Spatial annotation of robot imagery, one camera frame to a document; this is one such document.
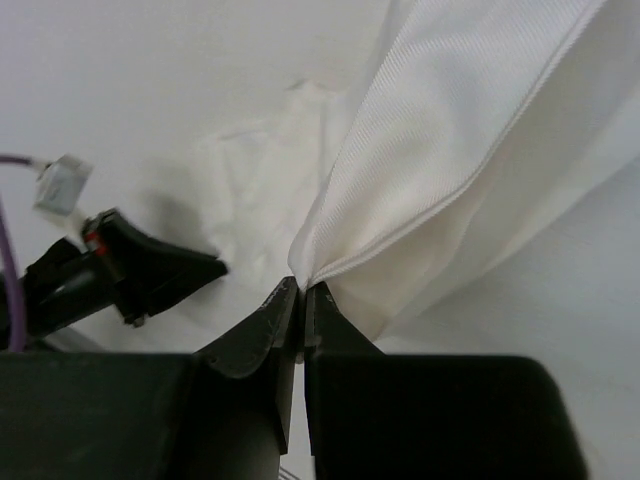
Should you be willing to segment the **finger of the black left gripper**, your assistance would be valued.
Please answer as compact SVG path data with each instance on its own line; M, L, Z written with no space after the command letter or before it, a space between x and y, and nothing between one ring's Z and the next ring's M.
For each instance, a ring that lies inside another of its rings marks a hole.
M116 209L97 216L97 261L129 325L142 325L228 273L217 256L157 240Z

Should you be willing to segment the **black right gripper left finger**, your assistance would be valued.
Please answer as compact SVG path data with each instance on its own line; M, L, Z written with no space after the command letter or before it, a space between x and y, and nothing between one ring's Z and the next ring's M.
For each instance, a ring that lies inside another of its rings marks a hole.
M275 479L287 452L296 283L193 354L1 358L5 479Z

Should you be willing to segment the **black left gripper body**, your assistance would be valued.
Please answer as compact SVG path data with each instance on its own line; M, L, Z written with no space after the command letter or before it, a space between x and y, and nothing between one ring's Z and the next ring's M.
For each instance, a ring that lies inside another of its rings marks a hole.
M29 265L19 280L28 345L113 304L88 252L63 238Z

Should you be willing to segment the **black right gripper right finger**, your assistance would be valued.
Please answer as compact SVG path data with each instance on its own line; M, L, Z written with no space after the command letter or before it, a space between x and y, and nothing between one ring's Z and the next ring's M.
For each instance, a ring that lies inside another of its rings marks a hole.
M308 291L305 401L320 479L584 479L560 390L512 355L386 354Z

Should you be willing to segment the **white pleated skirt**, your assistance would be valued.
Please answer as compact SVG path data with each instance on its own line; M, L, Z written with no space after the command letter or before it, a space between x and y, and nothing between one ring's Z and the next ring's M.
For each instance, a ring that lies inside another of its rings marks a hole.
M234 322L286 276L369 337L504 262L639 154L635 1L395 1L340 92L208 139Z

